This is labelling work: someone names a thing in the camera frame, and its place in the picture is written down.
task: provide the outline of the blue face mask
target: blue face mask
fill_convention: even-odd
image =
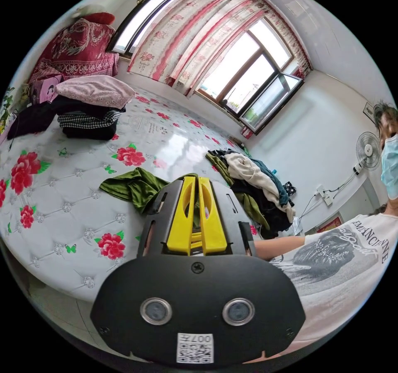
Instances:
[[[381,181],[390,200],[398,199],[398,134],[387,139],[381,155]]]

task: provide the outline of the window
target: window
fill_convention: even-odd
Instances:
[[[108,51],[131,57],[147,29],[175,0],[141,0]],[[196,89],[258,134],[303,84],[285,73],[294,56],[265,19],[252,25]]]
[[[231,47],[197,92],[258,134],[303,84],[283,73],[293,54],[266,19]]]
[[[269,123],[277,112],[291,98],[292,91],[298,89],[302,80],[280,74],[242,115],[241,120],[254,133],[258,133]]]
[[[174,0],[141,0],[116,31],[108,50],[131,56],[146,30]]]

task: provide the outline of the yellow bracket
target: yellow bracket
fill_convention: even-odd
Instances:
[[[180,198],[167,240],[167,248],[169,251],[184,253],[188,256],[191,254],[191,250],[200,247],[203,249],[204,255],[223,252],[227,248],[227,240],[224,235],[216,200],[208,178],[199,177],[198,187],[201,231],[192,233],[195,184],[195,177],[184,177]]]
[[[227,240],[208,178],[199,177],[199,208],[203,254],[225,251]]]
[[[191,236],[194,222],[194,204],[195,204],[195,177],[184,177],[180,199],[174,214],[173,224],[171,226],[169,238],[167,239],[167,248],[170,251],[191,253]]]

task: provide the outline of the white fan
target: white fan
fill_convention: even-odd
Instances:
[[[381,147],[379,139],[373,132],[364,132],[357,141],[358,163],[354,167],[354,172],[358,175],[362,169],[368,171],[376,170],[381,161]]]

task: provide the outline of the bag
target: bag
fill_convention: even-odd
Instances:
[[[32,83],[30,100],[32,105],[38,105],[43,102],[52,102],[57,93],[55,86],[63,79],[62,75],[46,78],[45,80],[34,81]]]

